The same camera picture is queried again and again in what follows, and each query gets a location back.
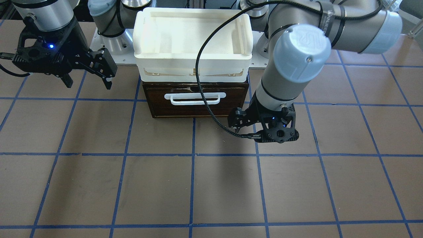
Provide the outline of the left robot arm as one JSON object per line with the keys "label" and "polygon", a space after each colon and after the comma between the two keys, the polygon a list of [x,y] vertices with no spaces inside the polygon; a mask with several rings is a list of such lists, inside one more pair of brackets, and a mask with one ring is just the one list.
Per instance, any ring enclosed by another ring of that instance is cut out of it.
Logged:
{"label": "left robot arm", "polygon": [[248,109],[235,108],[231,128],[261,123],[263,132],[287,134],[293,105],[323,69],[333,49],[381,54],[398,40],[403,22],[370,0],[291,0],[274,4],[267,20],[269,62]]}

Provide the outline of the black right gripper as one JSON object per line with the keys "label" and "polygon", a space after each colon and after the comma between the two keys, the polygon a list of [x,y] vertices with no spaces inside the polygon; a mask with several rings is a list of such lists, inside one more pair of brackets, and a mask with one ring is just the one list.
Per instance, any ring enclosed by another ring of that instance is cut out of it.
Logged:
{"label": "black right gripper", "polygon": [[73,80],[69,75],[73,69],[83,69],[101,77],[107,90],[112,87],[112,77],[115,77],[117,65],[106,47],[98,51],[83,48],[63,46],[60,49],[64,56],[64,66],[59,68],[56,77],[60,78],[67,88],[71,88]]}

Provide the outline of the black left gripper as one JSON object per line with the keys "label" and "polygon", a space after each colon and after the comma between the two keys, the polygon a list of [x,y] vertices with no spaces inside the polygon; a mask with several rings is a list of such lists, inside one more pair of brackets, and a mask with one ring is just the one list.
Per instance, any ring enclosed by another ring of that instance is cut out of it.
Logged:
{"label": "black left gripper", "polygon": [[240,128],[259,124],[263,128],[261,116],[265,113],[265,107],[258,101],[252,101],[246,109],[234,107],[228,115],[228,126],[238,132]]}

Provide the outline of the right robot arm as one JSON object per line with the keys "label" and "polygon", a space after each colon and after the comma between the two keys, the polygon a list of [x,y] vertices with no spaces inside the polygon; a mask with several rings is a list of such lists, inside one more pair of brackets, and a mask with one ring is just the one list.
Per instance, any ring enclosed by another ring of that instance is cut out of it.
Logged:
{"label": "right robot arm", "polygon": [[13,0],[12,4],[25,27],[16,53],[1,53],[1,58],[11,60],[24,74],[10,75],[52,74],[71,88],[69,73],[83,69],[100,77],[108,90],[118,69],[113,56],[133,47],[128,30],[134,28],[136,14],[157,6],[155,0],[89,0],[89,13],[102,42],[101,48],[91,50],[69,0]]}

